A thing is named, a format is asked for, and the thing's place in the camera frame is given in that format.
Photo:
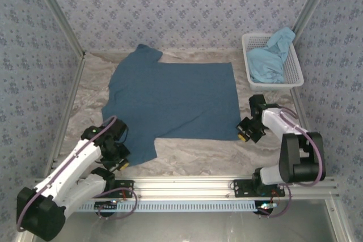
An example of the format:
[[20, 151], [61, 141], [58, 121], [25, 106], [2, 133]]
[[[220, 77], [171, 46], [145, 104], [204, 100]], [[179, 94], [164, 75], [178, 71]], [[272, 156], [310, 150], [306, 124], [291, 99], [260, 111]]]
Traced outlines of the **white plastic basket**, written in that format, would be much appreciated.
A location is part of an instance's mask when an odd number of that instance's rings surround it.
[[246, 75], [250, 89], [259, 92], [288, 91], [294, 87], [302, 86], [304, 84], [304, 78], [293, 44], [289, 47], [289, 53], [284, 63], [284, 83], [255, 83], [252, 81], [249, 64], [247, 62], [247, 52], [254, 48], [265, 47], [271, 36], [271, 33], [245, 33], [241, 37]]

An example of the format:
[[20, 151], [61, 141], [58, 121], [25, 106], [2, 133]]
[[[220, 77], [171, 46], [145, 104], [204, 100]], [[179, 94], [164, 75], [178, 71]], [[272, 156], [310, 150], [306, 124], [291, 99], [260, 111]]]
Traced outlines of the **light blue t-shirt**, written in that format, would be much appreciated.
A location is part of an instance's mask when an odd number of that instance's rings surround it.
[[283, 84], [284, 63], [296, 34], [284, 27], [275, 32], [265, 47], [253, 48], [246, 53], [250, 77], [255, 83]]

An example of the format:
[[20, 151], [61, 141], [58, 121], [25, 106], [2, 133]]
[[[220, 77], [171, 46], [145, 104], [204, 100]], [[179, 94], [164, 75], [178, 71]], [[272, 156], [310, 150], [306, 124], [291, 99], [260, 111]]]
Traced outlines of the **aluminium lower frame bar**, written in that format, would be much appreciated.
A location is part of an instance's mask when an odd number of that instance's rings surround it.
[[330, 198], [325, 203], [337, 242], [355, 242], [342, 201]]

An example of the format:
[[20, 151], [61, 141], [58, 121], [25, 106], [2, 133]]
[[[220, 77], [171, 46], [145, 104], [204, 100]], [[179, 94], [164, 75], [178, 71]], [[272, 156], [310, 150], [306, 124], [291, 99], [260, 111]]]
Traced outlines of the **small circuit board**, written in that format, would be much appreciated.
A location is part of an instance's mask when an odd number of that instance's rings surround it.
[[94, 203], [94, 210], [98, 211], [101, 207], [101, 210], [116, 210], [117, 202], [116, 201], [98, 201]]
[[254, 212], [255, 214], [268, 216], [273, 212], [273, 209], [277, 207], [277, 204], [268, 201], [255, 201], [255, 206], [257, 209]]

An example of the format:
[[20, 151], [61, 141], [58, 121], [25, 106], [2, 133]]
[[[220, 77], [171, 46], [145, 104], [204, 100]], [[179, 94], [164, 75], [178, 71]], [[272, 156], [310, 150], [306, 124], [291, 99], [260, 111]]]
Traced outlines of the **aluminium cross rail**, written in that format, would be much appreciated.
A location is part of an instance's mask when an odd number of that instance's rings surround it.
[[[131, 177], [134, 191], [142, 199], [223, 199], [234, 198], [233, 176], [196, 176], [196, 177]], [[35, 186], [36, 191], [45, 189], [43, 196], [52, 196], [62, 201], [71, 193], [81, 193], [90, 199], [106, 190], [106, 181], [98, 175], [76, 181], [54, 181], [48, 179]], [[328, 177], [312, 187], [293, 184], [290, 190], [294, 199], [326, 199], [340, 197], [334, 178]]]

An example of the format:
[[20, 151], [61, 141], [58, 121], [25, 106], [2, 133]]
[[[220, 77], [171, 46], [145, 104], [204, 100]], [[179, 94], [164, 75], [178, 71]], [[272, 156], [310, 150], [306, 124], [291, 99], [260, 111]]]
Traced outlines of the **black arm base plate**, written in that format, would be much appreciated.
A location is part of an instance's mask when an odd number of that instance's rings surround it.
[[134, 180], [115, 180], [107, 183], [105, 190], [94, 196], [95, 198], [132, 198], [134, 190]]
[[236, 198], [243, 197], [285, 197], [285, 191], [277, 185], [264, 185], [262, 183], [237, 179], [233, 183]]

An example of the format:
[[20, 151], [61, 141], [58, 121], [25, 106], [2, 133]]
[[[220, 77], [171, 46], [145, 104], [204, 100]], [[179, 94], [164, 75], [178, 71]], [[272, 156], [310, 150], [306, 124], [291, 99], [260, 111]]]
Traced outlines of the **dark blue t-shirt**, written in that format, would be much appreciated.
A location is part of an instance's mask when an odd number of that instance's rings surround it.
[[157, 156], [156, 138], [237, 140], [240, 122], [231, 63], [163, 63], [162, 52], [140, 44], [109, 81], [103, 118], [128, 126], [121, 141], [130, 165]]

